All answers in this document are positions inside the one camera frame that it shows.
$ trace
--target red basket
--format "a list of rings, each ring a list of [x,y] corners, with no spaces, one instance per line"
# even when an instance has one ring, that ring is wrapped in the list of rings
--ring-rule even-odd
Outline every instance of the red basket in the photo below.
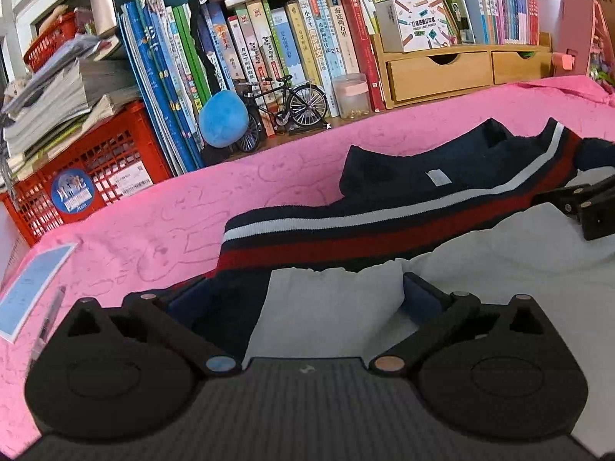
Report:
[[[77,34],[77,22],[75,12],[68,12],[58,19],[30,45],[23,56],[23,61],[34,72],[41,69],[53,53],[65,41],[72,40]]]
[[[7,194],[0,195],[8,213],[32,246],[45,232],[64,223],[76,222],[118,201],[121,195],[109,177],[142,161],[153,183],[171,177],[141,101],[101,124],[23,182],[15,184],[20,206],[16,210]],[[64,169],[82,169],[91,178],[95,192],[83,211],[69,214],[56,209],[50,198],[54,177]]]

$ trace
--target transparent container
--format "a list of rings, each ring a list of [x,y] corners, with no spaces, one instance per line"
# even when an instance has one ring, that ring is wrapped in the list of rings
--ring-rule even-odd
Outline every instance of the transparent container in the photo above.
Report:
[[[357,119],[371,112],[365,74],[346,74],[334,78],[333,90],[342,119]]]

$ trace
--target pink blanket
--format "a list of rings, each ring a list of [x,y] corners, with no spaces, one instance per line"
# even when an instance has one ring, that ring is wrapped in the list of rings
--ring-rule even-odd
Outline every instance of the pink blanket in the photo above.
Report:
[[[35,306],[16,343],[0,339],[0,450],[15,457],[38,437],[23,383],[30,349],[57,286],[67,286],[62,317],[80,297],[93,296],[112,307],[131,291],[164,288],[212,270],[230,217],[256,207],[318,206],[339,199],[337,184],[351,144],[412,155],[489,117],[529,136],[539,133],[551,116],[583,137],[615,140],[611,105],[615,102],[609,95],[580,76],[490,88],[384,113],[196,171],[49,232],[23,264],[56,244],[79,246]]]

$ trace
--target wooden drawer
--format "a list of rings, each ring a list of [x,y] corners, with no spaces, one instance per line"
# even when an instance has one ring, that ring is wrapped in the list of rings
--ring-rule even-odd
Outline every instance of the wooden drawer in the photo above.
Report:
[[[387,63],[396,101],[493,84],[491,53],[466,52]]]
[[[518,52],[491,52],[493,55],[493,81],[496,85],[512,81],[538,80],[550,76],[551,53],[533,52],[523,58]]]

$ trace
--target bicycle wheel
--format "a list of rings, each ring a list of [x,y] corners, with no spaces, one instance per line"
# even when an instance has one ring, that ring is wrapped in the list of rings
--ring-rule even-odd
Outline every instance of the bicycle wheel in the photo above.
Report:
[[[237,148],[245,153],[254,152],[258,147],[263,129],[263,121],[259,113],[248,109],[248,128],[242,137],[235,142]]]
[[[313,126],[327,114],[327,97],[315,85],[299,86],[290,93],[286,109],[298,126]]]

